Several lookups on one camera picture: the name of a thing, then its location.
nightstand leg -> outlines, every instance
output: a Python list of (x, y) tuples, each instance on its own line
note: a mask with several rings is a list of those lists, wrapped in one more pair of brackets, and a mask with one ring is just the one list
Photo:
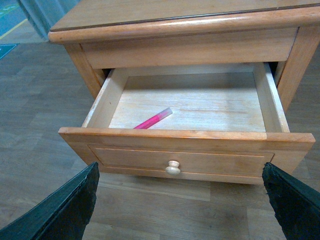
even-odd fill
[(299, 28), (277, 87), (286, 112), (320, 42), (320, 26)]
[(91, 95), (96, 98), (104, 80), (106, 79), (103, 70), (93, 69), (91, 67), (80, 44), (66, 44), (64, 47), (82, 76)]

pink highlighter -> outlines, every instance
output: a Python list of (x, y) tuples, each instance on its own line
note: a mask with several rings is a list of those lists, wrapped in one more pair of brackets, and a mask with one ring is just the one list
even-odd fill
[(157, 115), (154, 115), (153, 117), (151, 117), (148, 120), (144, 121), (143, 123), (139, 124), (134, 129), (148, 129), (152, 125), (155, 125), (157, 122), (168, 117), (170, 114), (172, 114), (172, 111), (171, 111), (170, 107), (168, 107), (167, 109), (163, 110), (162, 112), (159, 112)]

wooden knob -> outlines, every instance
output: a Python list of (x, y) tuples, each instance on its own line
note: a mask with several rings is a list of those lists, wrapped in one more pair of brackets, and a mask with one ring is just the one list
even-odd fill
[(180, 163), (178, 161), (169, 161), (169, 166), (165, 168), (167, 174), (178, 175), (181, 171), (178, 168)]

tabletop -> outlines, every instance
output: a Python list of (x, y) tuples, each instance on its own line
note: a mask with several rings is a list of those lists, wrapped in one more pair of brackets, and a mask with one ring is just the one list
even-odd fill
[(51, 32), (320, 6), (320, 0), (82, 0)]

laminate flooring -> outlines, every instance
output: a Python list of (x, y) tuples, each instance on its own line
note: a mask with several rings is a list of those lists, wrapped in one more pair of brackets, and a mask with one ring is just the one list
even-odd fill
[(30, 43), (44, 43), (34, 27), (29, 21), (25, 21), (21, 26), (15, 28), (4, 38), (0, 38), (0, 44), (30, 44)]
[[(320, 190), (320, 49), (286, 114), (317, 142), (293, 175)], [(94, 99), (60, 45), (20, 44), (0, 60), (0, 228), (86, 167), (58, 135)], [(101, 173), (84, 240), (284, 240), (263, 185)]]

